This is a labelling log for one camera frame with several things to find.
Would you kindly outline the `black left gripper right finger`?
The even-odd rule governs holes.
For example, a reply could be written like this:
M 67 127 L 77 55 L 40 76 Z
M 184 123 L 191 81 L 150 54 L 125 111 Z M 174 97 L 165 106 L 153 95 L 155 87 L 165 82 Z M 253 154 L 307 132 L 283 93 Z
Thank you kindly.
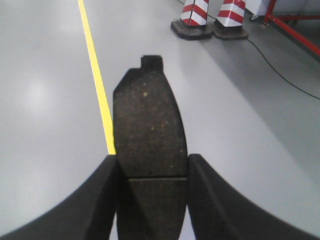
M 197 240 L 316 240 L 247 199 L 200 154 L 188 157 L 188 211 Z

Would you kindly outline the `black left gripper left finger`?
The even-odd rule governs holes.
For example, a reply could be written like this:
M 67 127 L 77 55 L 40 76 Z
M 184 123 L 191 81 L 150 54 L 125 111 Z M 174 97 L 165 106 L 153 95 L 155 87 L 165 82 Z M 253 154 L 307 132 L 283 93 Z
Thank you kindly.
M 108 155 L 60 204 L 2 240 L 108 240 L 118 196 L 118 162 Z

